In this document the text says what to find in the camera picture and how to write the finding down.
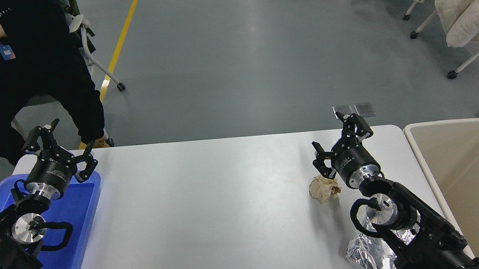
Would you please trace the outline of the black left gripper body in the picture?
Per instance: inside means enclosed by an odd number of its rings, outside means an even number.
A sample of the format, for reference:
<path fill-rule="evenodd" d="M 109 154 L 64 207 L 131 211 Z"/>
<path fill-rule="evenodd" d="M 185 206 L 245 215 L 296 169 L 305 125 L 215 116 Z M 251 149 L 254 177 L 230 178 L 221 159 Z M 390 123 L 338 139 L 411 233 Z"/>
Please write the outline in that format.
<path fill-rule="evenodd" d="M 29 194 L 64 193 L 76 174 L 75 155 L 56 154 L 39 157 L 26 179 Z"/>

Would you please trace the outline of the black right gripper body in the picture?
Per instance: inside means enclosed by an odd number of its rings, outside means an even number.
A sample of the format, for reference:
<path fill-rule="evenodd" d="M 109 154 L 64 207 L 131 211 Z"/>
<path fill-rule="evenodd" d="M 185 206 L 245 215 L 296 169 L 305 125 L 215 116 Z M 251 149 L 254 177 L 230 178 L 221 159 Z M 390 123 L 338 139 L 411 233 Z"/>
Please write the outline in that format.
<path fill-rule="evenodd" d="M 381 174 L 379 163 L 362 145 L 332 147 L 332 152 L 332 167 L 348 187 L 360 186 L 365 179 Z"/>

